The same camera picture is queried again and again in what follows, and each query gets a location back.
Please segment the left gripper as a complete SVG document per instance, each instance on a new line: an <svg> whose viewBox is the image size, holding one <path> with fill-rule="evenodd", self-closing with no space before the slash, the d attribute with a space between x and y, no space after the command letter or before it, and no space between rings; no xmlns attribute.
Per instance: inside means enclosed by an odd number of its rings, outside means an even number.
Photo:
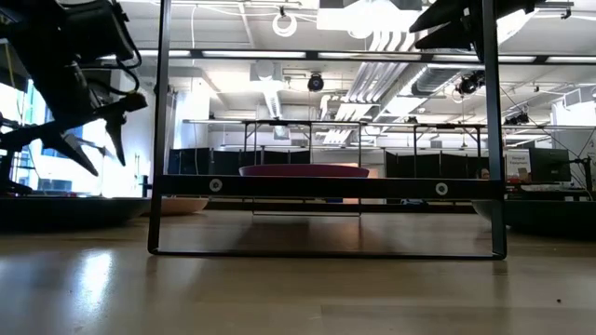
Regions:
<svg viewBox="0 0 596 335"><path fill-rule="evenodd" d="M147 107L148 102L139 91L140 82L136 75L121 64L115 68L127 73L132 78L134 87L124 90L113 87L96 76L86 76L88 71L108 68L82 67L73 60L35 60L27 65L27 72L57 123L79 127L98 118L105 119L105 129L115 147L116 157L125 166L122 142L122 126L126 123L124 114L139 111ZM23 146L34 140L42 141L45 147L75 161L93 176L99 176L73 134L62 134L45 125L21 127L8 133L0 133L0 149L19 152Z"/></svg>

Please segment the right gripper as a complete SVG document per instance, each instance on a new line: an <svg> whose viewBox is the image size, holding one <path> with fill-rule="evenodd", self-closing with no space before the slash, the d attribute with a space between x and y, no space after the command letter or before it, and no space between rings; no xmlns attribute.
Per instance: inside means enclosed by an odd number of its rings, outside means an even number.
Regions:
<svg viewBox="0 0 596 335"><path fill-rule="evenodd" d="M483 0L436 0L410 26L410 33L430 29L415 43L418 49L463 48L474 46L479 60L484 60ZM535 0L493 0L497 26L497 44L515 35L533 17ZM467 21L454 21L464 15Z"/></svg>

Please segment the beige bowl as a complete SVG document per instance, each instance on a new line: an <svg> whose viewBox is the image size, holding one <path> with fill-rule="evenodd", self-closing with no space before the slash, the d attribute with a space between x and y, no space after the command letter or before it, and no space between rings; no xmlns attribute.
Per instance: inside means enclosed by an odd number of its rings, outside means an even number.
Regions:
<svg viewBox="0 0 596 335"><path fill-rule="evenodd" d="M202 211L209 203L207 198L168 197L161 203L162 216L185 216Z"/></svg>

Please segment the maroon plate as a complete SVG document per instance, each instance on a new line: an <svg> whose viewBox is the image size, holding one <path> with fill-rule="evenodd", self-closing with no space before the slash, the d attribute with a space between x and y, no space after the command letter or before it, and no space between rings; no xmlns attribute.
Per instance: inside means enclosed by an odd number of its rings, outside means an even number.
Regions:
<svg viewBox="0 0 596 335"><path fill-rule="evenodd" d="M275 164L241 167L239 174L242 177L367 178L369 170L325 164Z"/></svg>

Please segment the black ceiling spotlight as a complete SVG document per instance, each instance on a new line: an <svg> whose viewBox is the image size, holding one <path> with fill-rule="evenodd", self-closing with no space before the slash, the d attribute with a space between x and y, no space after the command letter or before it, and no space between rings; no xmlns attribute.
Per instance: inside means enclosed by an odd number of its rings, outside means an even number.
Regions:
<svg viewBox="0 0 596 335"><path fill-rule="evenodd" d="M471 95L485 85L485 71L474 71L461 77L455 90L462 96Z"/></svg>

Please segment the black equipment stand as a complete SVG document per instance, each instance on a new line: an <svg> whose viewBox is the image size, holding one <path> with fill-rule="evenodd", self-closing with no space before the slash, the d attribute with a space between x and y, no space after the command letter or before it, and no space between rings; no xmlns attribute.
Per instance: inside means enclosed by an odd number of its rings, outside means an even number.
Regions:
<svg viewBox="0 0 596 335"><path fill-rule="evenodd" d="M0 150L7 153L0 156L0 195L30 194L31 187L14 182L10 178L12 160L16 152L20 152L27 144L26 131L17 121L9 120L0 113Z"/></svg>

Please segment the white printed sign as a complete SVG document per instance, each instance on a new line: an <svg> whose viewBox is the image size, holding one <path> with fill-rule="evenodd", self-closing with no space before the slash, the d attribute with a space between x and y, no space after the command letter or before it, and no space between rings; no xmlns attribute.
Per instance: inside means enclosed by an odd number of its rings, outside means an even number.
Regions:
<svg viewBox="0 0 596 335"><path fill-rule="evenodd" d="M531 161L528 150L505 152L506 177L511 182L531 180Z"/></svg>

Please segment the black computer monitor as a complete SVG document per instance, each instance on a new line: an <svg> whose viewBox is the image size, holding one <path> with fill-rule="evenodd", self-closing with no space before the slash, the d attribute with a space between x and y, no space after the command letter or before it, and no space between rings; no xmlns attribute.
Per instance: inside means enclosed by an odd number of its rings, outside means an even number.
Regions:
<svg viewBox="0 0 596 335"><path fill-rule="evenodd" d="M532 182L571 180L570 158L567 150L532 148L529 150L529 156Z"/></svg>

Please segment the grey ribbed air duct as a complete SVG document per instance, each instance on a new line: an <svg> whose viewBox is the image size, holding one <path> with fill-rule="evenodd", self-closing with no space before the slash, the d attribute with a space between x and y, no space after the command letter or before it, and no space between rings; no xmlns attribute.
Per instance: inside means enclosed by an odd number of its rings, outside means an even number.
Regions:
<svg viewBox="0 0 596 335"><path fill-rule="evenodd" d="M432 95L451 82L459 73L459 69L426 68L412 84L412 94L414 96Z"/></svg>

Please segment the black metal shelf frame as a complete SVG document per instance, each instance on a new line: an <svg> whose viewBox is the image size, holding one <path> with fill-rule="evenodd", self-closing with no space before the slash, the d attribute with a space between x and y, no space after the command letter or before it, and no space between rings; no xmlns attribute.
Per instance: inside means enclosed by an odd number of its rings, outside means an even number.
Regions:
<svg viewBox="0 0 596 335"><path fill-rule="evenodd" d="M507 228L504 223L505 177L503 172L502 124L500 121L499 61L495 0L481 0L481 27L486 73L486 107L490 178L482 180L363 179L316 177L184 176L164 172L166 93L169 79L171 1L162 0L159 14L157 92L154 139L154 175L147 250L166 256L159 246L162 197L174 195L232 195L237 197L349 197L488 200L492 205L491 261L507 257Z"/></svg>

